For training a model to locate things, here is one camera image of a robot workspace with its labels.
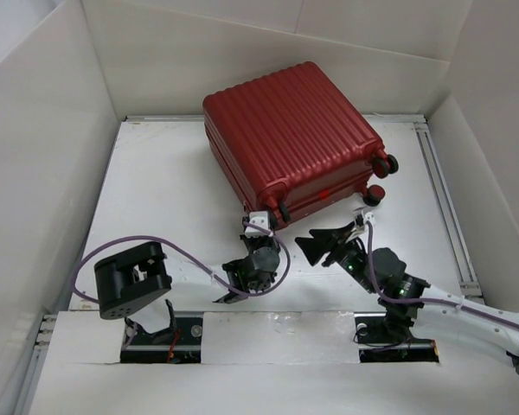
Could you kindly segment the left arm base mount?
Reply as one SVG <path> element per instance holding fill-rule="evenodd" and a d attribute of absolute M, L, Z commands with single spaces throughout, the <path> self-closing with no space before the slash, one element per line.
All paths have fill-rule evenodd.
<path fill-rule="evenodd" d="M 125 337 L 119 360 L 123 364 L 200 364 L 204 313 L 174 311 L 166 300 L 169 326 L 148 333 L 133 320 L 125 319 Z"/>

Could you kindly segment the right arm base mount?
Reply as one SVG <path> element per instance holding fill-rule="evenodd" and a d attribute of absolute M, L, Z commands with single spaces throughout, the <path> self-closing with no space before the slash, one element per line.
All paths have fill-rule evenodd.
<path fill-rule="evenodd" d="M 439 363 L 435 341 L 392 326 L 382 312 L 357 313 L 355 323 L 353 342 L 361 363 Z"/>

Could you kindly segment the red hard-shell suitcase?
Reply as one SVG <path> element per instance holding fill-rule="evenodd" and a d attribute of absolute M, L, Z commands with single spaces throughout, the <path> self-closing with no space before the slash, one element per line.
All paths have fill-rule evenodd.
<path fill-rule="evenodd" d="M 325 72 L 306 61 L 209 94 L 202 102 L 210 149 L 246 213 L 274 229 L 359 194 L 399 169 L 381 136 Z"/>

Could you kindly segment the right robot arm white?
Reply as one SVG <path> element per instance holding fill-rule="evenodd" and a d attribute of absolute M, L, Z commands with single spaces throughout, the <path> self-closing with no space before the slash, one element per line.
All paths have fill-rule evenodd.
<path fill-rule="evenodd" d="M 504 362 L 519 375 L 519 312 L 473 302 L 407 273 L 388 247 L 374 248 L 374 226 L 355 222 L 312 229 L 297 237 L 312 266 L 337 264 L 386 311 L 382 329 L 395 341 L 411 338 L 457 343 Z"/>

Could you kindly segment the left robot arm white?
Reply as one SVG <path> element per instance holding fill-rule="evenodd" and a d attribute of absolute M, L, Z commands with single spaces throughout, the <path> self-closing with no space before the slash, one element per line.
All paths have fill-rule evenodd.
<path fill-rule="evenodd" d="M 241 238 L 247 256 L 221 266 L 228 277 L 230 289 L 217 303 L 238 303 L 247 294 L 267 291 L 275 283 L 279 268 L 280 244 L 270 237 Z M 179 328 L 170 302 L 170 316 L 150 316 L 145 329 L 131 316 L 171 290 L 172 277 L 164 261 L 166 255 L 158 242 L 145 242 L 100 260 L 94 266 L 100 317 L 104 320 L 123 319 L 130 336 L 152 345 L 165 345 L 175 338 Z"/>

